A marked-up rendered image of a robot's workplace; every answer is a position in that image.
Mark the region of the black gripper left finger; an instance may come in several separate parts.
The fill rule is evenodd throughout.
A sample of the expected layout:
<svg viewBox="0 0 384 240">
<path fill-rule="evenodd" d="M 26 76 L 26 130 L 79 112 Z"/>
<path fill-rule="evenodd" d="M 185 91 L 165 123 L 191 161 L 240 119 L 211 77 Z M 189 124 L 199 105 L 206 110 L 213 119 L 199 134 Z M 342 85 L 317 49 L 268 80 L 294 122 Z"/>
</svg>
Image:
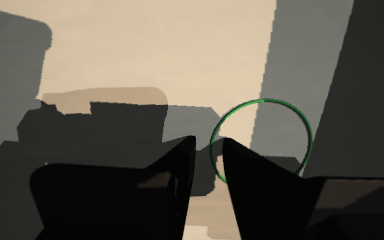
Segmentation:
<svg viewBox="0 0 384 240">
<path fill-rule="evenodd" d="M 182 240 L 194 177 L 196 136 L 144 169 L 52 163 L 37 168 L 30 190 L 49 221 L 146 228 L 151 240 Z"/>
</svg>

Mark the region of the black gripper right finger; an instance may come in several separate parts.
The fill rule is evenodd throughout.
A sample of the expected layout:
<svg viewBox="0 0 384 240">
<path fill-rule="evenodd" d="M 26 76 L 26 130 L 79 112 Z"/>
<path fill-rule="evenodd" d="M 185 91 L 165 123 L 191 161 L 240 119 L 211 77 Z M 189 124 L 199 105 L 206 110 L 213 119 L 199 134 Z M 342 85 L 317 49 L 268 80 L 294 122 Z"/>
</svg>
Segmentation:
<svg viewBox="0 0 384 240">
<path fill-rule="evenodd" d="M 384 213 L 384 177 L 304 179 L 232 138 L 222 157 L 241 240 L 316 240 L 332 214 Z"/>
</svg>

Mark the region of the green rubber band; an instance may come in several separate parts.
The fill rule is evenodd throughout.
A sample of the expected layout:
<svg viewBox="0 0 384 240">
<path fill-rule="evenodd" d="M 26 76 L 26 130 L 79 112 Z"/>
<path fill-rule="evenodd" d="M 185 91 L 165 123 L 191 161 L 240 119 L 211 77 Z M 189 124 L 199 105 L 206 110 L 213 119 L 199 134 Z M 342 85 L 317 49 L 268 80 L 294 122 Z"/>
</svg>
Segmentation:
<svg viewBox="0 0 384 240">
<path fill-rule="evenodd" d="M 304 165 L 306 164 L 309 156 L 310 156 L 310 153 L 311 153 L 311 150 L 312 150 L 312 143 L 313 143 L 313 136 L 312 136 L 312 130 L 311 130 L 311 127 L 310 127 L 310 124 L 308 122 L 308 120 L 306 119 L 306 117 L 303 115 L 303 113 L 298 110 L 296 107 L 294 107 L 293 105 L 287 103 L 287 102 L 284 102 L 284 101 L 281 101 L 281 100 L 276 100 L 276 99 L 258 99 L 258 100 L 253 100 L 253 101 L 250 101 L 250 102 L 247 102 L 247 103 L 244 103 L 238 107 L 236 107 L 235 109 L 233 109 L 232 111 L 230 111 L 220 122 L 219 124 L 217 125 L 217 127 L 215 128 L 214 132 L 213 132 L 213 135 L 211 137 L 211 141 L 210 141 L 210 147 L 209 147 L 209 154 L 210 154 L 210 160 L 211 160 L 211 164 L 215 170 L 215 172 L 217 173 L 217 175 L 224 181 L 226 182 L 226 179 L 218 172 L 215 164 L 214 164 L 214 161 L 213 161 L 213 156 L 212 156 L 212 146 L 213 146 L 213 141 L 214 141 L 214 138 L 215 138 L 215 135 L 219 129 L 219 127 L 222 125 L 222 123 L 231 115 L 233 114 L 234 112 L 236 112 L 237 110 L 247 106 L 247 105 L 251 105 L 251 104 L 254 104 L 254 103 L 259 103 L 259 102 L 275 102 L 275 103 L 280 103 L 280 104 L 283 104 L 283 105 L 286 105 L 290 108 L 292 108 L 293 110 L 295 110 L 304 120 L 304 122 L 306 123 L 306 126 L 308 128 L 308 132 L 309 132 L 309 148 L 308 148 L 308 152 L 307 152 L 307 155 L 303 161 L 303 163 L 301 164 L 301 166 L 298 168 L 298 170 L 294 173 L 294 174 L 298 174 L 301 169 L 304 167 Z M 227 183 L 227 182 L 226 182 Z"/>
</svg>

